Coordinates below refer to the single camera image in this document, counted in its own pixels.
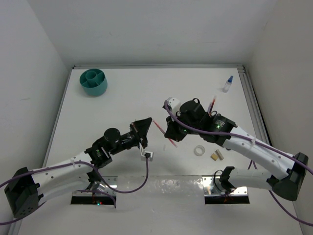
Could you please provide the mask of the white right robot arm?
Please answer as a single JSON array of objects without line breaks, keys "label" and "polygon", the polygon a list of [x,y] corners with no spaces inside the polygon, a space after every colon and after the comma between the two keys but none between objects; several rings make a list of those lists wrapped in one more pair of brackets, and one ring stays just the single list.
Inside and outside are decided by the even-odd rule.
[{"label": "white right robot arm", "polygon": [[230,194],[237,188],[251,187],[270,190],[289,201],[297,200],[307,172],[308,156],[285,153],[258,140],[212,107],[204,109],[197,98],[183,104],[169,98],[163,108],[169,114],[166,138],[179,142],[187,135],[199,135],[206,142],[233,150],[262,167],[256,170],[226,167],[213,180],[218,192]]}]

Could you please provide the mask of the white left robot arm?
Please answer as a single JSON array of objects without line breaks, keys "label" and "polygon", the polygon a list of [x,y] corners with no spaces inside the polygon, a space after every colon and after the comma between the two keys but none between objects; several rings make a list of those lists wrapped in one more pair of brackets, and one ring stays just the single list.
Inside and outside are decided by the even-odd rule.
[{"label": "white left robot arm", "polygon": [[112,162],[112,156],[137,147],[142,157],[148,160],[151,152],[145,152],[148,145],[147,133],[152,118],[134,121],[126,134],[116,128],[109,128],[90,148],[61,163],[29,170],[20,168],[13,177],[1,184],[13,217],[23,219],[32,214],[46,201],[78,190],[96,189],[103,181],[99,169]]}]

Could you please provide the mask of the red highlighter pen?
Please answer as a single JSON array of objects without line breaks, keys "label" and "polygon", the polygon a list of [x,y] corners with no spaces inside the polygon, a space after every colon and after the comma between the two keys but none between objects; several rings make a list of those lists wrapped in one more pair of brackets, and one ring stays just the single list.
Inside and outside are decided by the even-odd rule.
[{"label": "red highlighter pen", "polygon": [[[160,130],[160,132],[164,135],[164,137],[165,137],[165,131],[163,130],[163,128],[153,119],[152,120],[153,121],[153,123],[155,124],[155,126]],[[172,140],[172,139],[170,139],[170,138],[167,138],[167,137],[165,137],[175,148],[177,148],[178,146],[176,145],[176,143]]]}]

